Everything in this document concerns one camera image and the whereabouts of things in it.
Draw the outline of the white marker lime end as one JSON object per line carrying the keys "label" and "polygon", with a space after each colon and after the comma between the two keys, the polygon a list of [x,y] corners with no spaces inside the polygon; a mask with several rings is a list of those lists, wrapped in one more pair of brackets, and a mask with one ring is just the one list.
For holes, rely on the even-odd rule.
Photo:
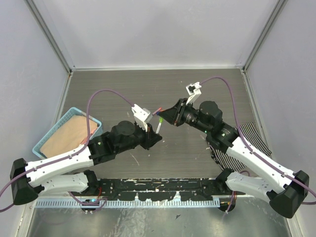
{"label": "white marker lime end", "polygon": [[159,133],[162,123],[163,123],[163,118],[159,118],[159,122],[158,122],[158,126],[157,126],[157,129],[156,129],[156,133]]}

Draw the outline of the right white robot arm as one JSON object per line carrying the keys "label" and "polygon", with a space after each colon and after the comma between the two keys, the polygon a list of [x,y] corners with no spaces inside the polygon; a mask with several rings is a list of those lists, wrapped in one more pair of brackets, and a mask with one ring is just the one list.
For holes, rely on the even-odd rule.
{"label": "right white robot arm", "polygon": [[216,178],[217,189],[223,195],[242,192],[266,201],[285,218],[292,218],[308,195],[309,176],[302,170],[294,172],[260,152],[242,133],[223,122],[222,111],[213,101],[204,101],[198,109],[179,99],[169,109],[158,112],[174,126],[184,123],[206,134],[209,145],[237,159],[254,171],[259,178],[245,177],[231,169]]}

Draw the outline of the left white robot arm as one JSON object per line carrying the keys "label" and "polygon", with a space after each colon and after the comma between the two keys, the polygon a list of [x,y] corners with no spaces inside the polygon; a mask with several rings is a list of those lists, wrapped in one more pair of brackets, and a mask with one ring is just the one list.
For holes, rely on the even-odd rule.
{"label": "left white robot arm", "polygon": [[148,150],[162,137],[149,124],[147,130],[136,123],[121,121],[110,132],[96,136],[83,147],[45,160],[26,162],[23,158],[12,164],[10,179],[14,205],[23,205],[35,200],[42,190],[42,181],[53,175],[75,169],[90,167],[113,160],[117,154],[137,146]]}

